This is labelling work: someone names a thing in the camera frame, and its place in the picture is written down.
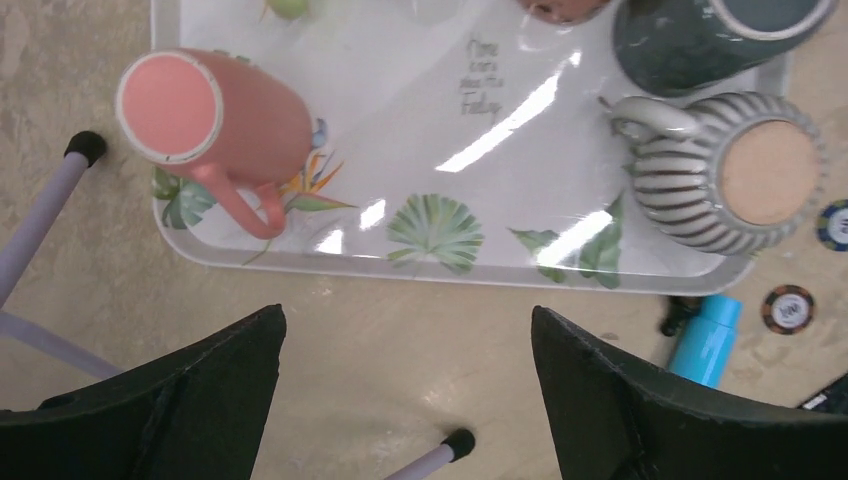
white tray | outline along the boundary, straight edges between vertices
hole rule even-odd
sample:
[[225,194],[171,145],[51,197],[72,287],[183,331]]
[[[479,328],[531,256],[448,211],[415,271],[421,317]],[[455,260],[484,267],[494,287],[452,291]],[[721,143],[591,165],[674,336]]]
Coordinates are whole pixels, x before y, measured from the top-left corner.
[[[283,196],[289,227],[270,243],[244,233],[197,185],[155,175],[156,221],[185,257],[689,295],[724,290],[750,268],[748,256],[677,245],[631,198],[627,146],[598,102],[641,93],[612,53],[617,3],[575,28],[504,0],[312,0],[310,18],[293,23],[262,18],[263,5],[152,1],[155,48],[246,57],[300,93],[329,137],[310,159],[307,194],[298,196],[301,182]],[[781,58],[700,96],[782,94],[787,64]]]

blue marker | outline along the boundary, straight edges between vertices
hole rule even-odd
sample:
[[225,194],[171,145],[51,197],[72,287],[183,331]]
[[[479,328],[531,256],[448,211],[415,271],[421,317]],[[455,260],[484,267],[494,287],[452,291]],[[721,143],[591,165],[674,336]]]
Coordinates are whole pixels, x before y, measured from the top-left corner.
[[668,369],[693,382],[716,388],[736,342],[742,303],[723,295],[707,297],[689,321]]

pink pitcher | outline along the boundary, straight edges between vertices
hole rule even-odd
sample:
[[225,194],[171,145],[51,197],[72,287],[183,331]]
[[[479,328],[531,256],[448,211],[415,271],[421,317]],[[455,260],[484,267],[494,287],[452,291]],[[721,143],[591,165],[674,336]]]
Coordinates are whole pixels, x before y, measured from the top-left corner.
[[[251,235],[280,235],[279,188],[312,148],[303,100],[267,73],[224,54],[149,53],[124,73],[117,116],[133,147],[160,168],[200,183]],[[252,190],[264,220],[237,192]]]

mug rim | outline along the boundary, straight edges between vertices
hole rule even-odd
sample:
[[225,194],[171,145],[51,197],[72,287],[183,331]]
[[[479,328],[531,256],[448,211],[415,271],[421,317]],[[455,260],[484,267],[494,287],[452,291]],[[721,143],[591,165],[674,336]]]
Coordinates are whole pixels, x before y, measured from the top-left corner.
[[813,10],[810,11],[810,13],[800,22],[789,28],[778,30],[776,32],[757,30],[745,25],[730,12],[725,0],[709,0],[709,2],[719,20],[721,20],[733,33],[751,40],[774,42],[795,37],[813,28],[818,22],[827,16],[836,0],[819,0],[815,8],[813,8]]
[[[209,82],[209,87],[212,89],[212,96],[215,100],[215,121],[209,134],[202,142],[191,150],[176,155],[164,154],[141,142],[136,136],[135,131],[130,127],[127,117],[124,114],[123,98],[127,82],[135,70],[144,64],[144,62],[158,57],[176,57],[197,69],[197,71],[200,72],[200,74],[203,75],[203,77]],[[221,127],[224,123],[223,93],[221,92],[221,87],[218,85],[218,81],[215,80],[215,76],[212,74],[212,71],[206,68],[200,60],[192,56],[190,53],[181,49],[155,51],[137,58],[129,67],[127,67],[126,70],[124,70],[123,75],[121,75],[121,81],[118,84],[118,91],[116,94],[115,116],[118,117],[118,123],[121,125],[121,129],[124,131],[124,134],[129,139],[133,148],[144,154],[150,161],[159,165],[185,165],[206,153],[221,133]]]

beige floor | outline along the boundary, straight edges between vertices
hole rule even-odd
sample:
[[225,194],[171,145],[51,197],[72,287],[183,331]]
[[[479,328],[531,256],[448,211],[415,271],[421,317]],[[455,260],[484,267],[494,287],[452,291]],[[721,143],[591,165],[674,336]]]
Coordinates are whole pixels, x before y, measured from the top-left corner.
[[[0,245],[71,134],[108,136],[6,310],[122,367],[211,334],[269,303],[289,316],[257,479],[373,479],[440,440],[476,430],[478,450],[443,479],[558,478],[533,368],[529,314],[553,307],[595,334],[664,362],[654,296],[456,286],[206,268],[174,253],[150,215],[149,167],[112,120],[123,67],[149,44],[147,2],[0,0]],[[828,200],[848,197],[848,7],[795,57],[791,99],[834,151]],[[744,300],[722,389],[794,405],[848,369],[848,254],[808,225],[764,254],[730,292]],[[774,286],[816,296],[805,332],[769,332],[757,314]],[[0,339],[0,408],[32,408],[91,378]]]

